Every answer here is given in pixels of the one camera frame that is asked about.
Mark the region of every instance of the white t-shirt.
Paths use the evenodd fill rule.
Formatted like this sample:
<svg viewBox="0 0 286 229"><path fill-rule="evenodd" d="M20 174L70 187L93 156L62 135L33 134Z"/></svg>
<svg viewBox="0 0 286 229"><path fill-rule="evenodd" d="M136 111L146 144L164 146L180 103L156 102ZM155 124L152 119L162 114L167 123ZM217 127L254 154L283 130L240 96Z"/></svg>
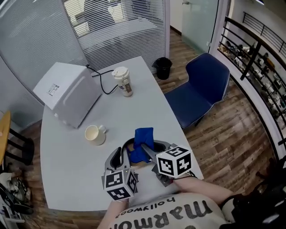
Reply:
<svg viewBox="0 0 286 229"><path fill-rule="evenodd" d="M116 216L108 228L219 229L220 225L228 223L225 215L233 221L232 200L226 206L227 209L221 210L206 196L181 193L129 208Z"/></svg>

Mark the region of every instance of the chair seat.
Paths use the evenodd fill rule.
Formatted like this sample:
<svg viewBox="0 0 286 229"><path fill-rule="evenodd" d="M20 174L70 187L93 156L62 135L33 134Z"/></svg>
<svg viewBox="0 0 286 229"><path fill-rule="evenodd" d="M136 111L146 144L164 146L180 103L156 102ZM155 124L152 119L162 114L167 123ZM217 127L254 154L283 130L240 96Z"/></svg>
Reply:
<svg viewBox="0 0 286 229"><path fill-rule="evenodd" d="M193 124L213 106L189 83L166 93L165 97L182 128Z"/></svg>

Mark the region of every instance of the glass wall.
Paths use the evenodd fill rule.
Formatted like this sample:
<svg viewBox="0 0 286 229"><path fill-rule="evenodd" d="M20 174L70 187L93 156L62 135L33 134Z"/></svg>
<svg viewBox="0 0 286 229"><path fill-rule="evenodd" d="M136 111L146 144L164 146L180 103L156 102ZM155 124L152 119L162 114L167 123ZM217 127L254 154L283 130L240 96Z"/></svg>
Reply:
<svg viewBox="0 0 286 229"><path fill-rule="evenodd" d="M58 0L5 1L0 31L0 55L30 90L55 62L87 64Z"/></svg>
<svg viewBox="0 0 286 229"><path fill-rule="evenodd" d="M218 0L183 1L182 39L199 53L209 51L218 3Z"/></svg>
<svg viewBox="0 0 286 229"><path fill-rule="evenodd" d="M79 44L94 69L142 56L165 56L164 0L64 0Z"/></svg>

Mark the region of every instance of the coffee cup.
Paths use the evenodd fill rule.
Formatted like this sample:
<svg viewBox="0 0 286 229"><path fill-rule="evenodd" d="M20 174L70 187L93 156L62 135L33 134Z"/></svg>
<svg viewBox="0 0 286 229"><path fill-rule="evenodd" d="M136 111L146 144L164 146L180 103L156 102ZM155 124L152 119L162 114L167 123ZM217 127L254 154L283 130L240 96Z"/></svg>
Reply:
<svg viewBox="0 0 286 229"><path fill-rule="evenodd" d="M133 94L130 82L129 70L126 67L115 68L112 72L123 95L129 97Z"/></svg>
<svg viewBox="0 0 286 229"><path fill-rule="evenodd" d="M85 138L91 143L95 145L101 145L106 139L105 132L105 126L101 125L100 127L97 127L95 125L91 125L86 128L84 135Z"/></svg>

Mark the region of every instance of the white lid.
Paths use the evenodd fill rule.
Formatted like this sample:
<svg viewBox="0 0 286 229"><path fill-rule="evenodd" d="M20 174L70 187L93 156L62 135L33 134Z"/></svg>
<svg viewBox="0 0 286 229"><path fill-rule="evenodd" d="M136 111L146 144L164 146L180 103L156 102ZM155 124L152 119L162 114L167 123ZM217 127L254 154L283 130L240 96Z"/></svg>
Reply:
<svg viewBox="0 0 286 229"><path fill-rule="evenodd" d="M129 75L128 68L126 67L118 67L114 69L112 72L112 75L114 76L115 79L122 79L124 77L127 77Z"/></svg>

